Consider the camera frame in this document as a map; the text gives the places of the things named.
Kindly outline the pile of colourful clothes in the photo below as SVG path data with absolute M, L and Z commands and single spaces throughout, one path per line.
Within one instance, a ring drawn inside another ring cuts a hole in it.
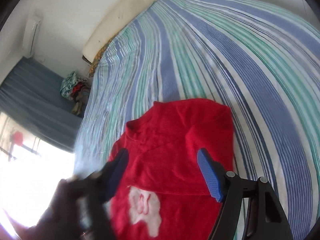
M 61 82 L 60 94 L 75 103 L 71 113 L 76 116 L 84 113 L 90 92 L 88 78 L 79 76 L 76 71 L 72 71 Z

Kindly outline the blue green striped bedspread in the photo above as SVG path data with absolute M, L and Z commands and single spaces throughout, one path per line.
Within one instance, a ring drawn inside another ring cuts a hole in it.
M 158 0 L 118 33 L 93 77 L 75 173 L 100 169 L 155 101 L 207 98 L 233 115 L 235 168 L 266 176 L 294 239 L 319 218 L 319 31 L 255 0 Z

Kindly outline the white wall air conditioner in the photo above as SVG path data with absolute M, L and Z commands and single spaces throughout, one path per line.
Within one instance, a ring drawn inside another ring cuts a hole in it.
M 41 22 L 42 19 L 36 15 L 30 16 L 26 22 L 22 42 L 22 55 L 25 58 L 31 58 L 34 55 Z

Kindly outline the red knit sweater white figure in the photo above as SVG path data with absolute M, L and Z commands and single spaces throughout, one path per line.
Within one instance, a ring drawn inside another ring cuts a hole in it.
M 197 164 L 205 148 L 233 168 L 231 110 L 208 99 L 156 102 L 114 143 L 129 163 L 111 199 L 117 239 L 207 239 L 220 210 Z

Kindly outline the window with metal bars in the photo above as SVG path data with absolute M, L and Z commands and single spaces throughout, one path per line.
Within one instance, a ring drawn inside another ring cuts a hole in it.
M 1 113 L 1 239 L 18 239 L 10 223 L 36 225 L 61 179 L 73 174 L 75 155 L 36 137 Z

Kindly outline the teal blue curtain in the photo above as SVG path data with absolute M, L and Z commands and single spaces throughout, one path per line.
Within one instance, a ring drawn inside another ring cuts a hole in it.
M 62 77 L 22 58 L 1 84 L 1 111 L 45 142 L 73 152 L 82 119 L 60 94 Z

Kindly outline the cream padded headboard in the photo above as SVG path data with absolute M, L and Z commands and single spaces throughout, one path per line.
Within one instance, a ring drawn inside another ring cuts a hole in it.
M 120 0 L 93 31 L 82 50 L 83 57 L 93 63 L 99 50 L 155 1 L 157 0 Z

